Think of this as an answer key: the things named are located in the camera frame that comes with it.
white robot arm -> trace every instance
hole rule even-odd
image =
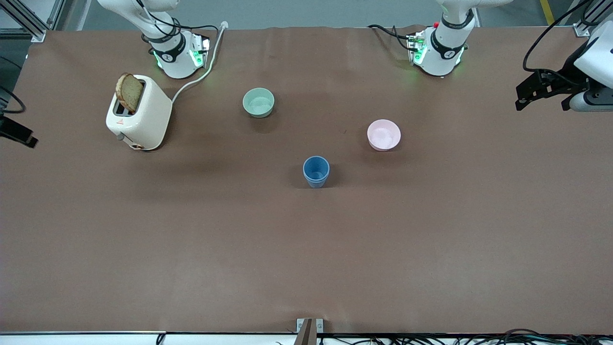
[[[613,111],[613,14],[592,30],[590,39],[560,70],[526,70],[533,73],[516,87],[517,110],[541,98],[566,94],[563,110]]]
[[[501,6],[512,0],[436,1],[443,8],[441,22],[409,37],[409,60],[428,74],[444,76],[460,63],[476,22],[472,8]]]
[[[100,5],[121,15],[140,29],[151,46],[158,65],[171,78],[191,76],[207,58],[209,41],[181,29],[166,11],[180,0],[98,0]]]

white toaster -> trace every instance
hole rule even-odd
[[[134,77],[143,84],[143,93],[136,112],[124,108],[117,95],[107,112],[107,127],[134,150],[156,149],[164,139],[172,102],[153,79],[135,74]]]

bread slice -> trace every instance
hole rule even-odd
[[[130,73],[124,73],[117,80],[115,94],[122,106],[128,111],[136,112],[140,97],[143,94],[143,85]]]

blue cup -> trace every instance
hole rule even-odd
[[[330,163],[324,157],[309,157],[302,165],[302,173],[311,188],[321,188],[330,174]]]

gray floor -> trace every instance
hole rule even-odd
[[[555,16],[568,10],[572,0],[550,1]],[[184,25],[218,25],[230,29],[288,26],[364,27],[370,24],[398,27],[431,25],[441,17],[434,0],[183,0],[170,13]],[[501,7],[479,9],[482,26],[547,25],[539,0],[515,0]],[[127,20],[105,10],[97,0],[67,0],[59,29],[134,30]],[[22,64],[30,43],[0,39],[0,55]],[[19,70],[0,61],[0,82],[12,89]]]

